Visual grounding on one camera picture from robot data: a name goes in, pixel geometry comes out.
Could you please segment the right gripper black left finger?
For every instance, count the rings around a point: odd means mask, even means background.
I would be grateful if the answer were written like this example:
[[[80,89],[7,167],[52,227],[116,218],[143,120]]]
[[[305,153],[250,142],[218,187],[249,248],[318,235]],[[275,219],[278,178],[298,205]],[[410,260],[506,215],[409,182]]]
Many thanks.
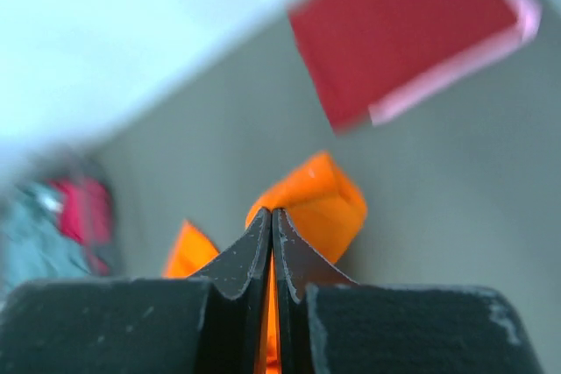
[[[4,373],[262,373],[271,214],[181,279],[33,281],[1,311]]]

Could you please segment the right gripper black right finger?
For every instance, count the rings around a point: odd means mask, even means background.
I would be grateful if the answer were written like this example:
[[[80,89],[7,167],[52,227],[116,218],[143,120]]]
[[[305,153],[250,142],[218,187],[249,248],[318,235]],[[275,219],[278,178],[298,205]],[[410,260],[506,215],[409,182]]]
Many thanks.
[[[508,300],[480,286],[366,286],[272,217],[285,373],[539,373]]]

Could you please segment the orange t shirt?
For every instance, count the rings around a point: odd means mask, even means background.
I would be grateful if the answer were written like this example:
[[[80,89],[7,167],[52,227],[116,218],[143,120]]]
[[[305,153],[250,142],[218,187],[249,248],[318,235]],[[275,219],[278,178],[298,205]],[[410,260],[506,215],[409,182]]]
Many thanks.
[[[261,208],[286,209],[301,237],[332,264],[347,251],[367,216],[364,195],[327,152],[310,157],[268,188],[252,205],[246,225]],[[185,221],[163,276],[186,278],[218,255],[211,240]]]

